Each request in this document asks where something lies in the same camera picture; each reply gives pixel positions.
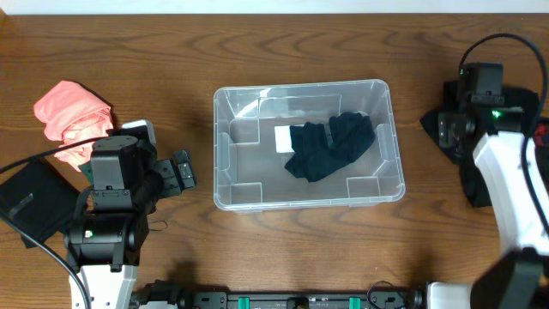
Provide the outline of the navy garment with tape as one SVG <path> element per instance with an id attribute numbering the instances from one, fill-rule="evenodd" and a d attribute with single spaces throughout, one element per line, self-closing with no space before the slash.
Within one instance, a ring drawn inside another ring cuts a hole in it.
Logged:
<path id="1" fill-rule="evenodd" d="M 294 155 L 285 169 L 297 179 L 317 182 L 354 163 L 375 142 L 371 118 L 344 112 L 325 124 L 289 127 Z"/>

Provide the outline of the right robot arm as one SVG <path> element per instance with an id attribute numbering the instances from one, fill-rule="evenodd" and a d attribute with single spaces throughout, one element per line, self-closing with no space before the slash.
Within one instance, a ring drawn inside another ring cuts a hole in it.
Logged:
<path id="1" fill-rule="evenodd" d="M 486 186 L 502 257 L 472 284 L 433 282 L 429 308 L 546 308 L 548 194 L 534 141 L 522 131 L 522 106 L 506 103 L 502 64 L 459 67 L 455 102 L 431 118 L 438 147 L 470 163 Z"/>

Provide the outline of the red plaid flannel shirt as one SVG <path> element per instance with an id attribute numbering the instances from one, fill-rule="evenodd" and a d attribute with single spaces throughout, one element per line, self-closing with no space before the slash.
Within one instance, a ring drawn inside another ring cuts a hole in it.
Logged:
<path id="1" fill-rule="evenodd" d="M 549 146 L 549 124 L 539 123 L 534 131 L 534 143 L 536 147 L 548 148 Z"/>

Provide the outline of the dark green garment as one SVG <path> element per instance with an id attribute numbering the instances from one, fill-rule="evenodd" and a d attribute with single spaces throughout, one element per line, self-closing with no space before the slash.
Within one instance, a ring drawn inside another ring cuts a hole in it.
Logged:
<path id="1" fill-rule="evenodd" d="M 86 176 L 88 182 L 94 184 L 94 175 L 92 171 L 91 161 L 88 161 L 78 167 L 80 171 Z"/>

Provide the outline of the black garment with tape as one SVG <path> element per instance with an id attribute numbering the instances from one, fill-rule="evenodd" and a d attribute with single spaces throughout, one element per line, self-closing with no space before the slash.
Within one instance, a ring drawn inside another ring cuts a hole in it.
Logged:
<path id="1" fill-rule="evenodd" d="M 44 242 L 69 228 L 80 192 L 48 162 L 33 161 L 1 184 L 1 210 Z"/>

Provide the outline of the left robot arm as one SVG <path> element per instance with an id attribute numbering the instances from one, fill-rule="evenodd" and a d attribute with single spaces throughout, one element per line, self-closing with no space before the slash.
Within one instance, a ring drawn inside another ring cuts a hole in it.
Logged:
<path id="1" fill-rule="evenodd" d="M 196 186 L 190 156 L 180 150 L 159 160 L 148 139 L 109 136 L 93 145 L 94 183 L 84 193 L 92 209 L 76 207 L 65 236 L 68 263 L 77 278 L 71 289 L 74 307 L 126 308 L 148 236 L 148 215 L 163 198 Z"/>

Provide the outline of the large black garment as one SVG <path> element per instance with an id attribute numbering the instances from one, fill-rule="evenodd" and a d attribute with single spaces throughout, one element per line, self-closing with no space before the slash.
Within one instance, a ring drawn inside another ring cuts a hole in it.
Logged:
<path id="1" fill-rule="evenodd" d="M 443 83 L 443 104 L 426 113 L 420 120 L 426 134 L 438 146 L 438 114 L 440 112 L 453 111 L 456 109 L 455 97 L 457 95 L 458 81 Z M 538 106 L 539 97 L 537 93 L 526 88 L 504 86 L 503 96 L 505 104 L 512 106 L 522 105 L 527 113 L 522 121 L 522 130 L 526 130 L 531 121 L 531 113 Z M 459 167 L 459 175 L 463 192 L 474 208 L 491 207 L 492 202 L 482 179 L 479 169 L 474 165 L 472 154 L 455 154 L 451 149 L 440 149 L 449 160 Z"/>

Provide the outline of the pink shirt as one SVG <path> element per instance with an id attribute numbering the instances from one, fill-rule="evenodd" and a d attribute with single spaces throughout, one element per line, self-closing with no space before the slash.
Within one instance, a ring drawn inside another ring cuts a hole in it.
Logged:
<path id="1" fill-rule="evenodd" d="M 111 107 L 76 82 L 61 81 L 33 106 L 44 134 L 64 145 L 107 136 L 114 128 Z"/>

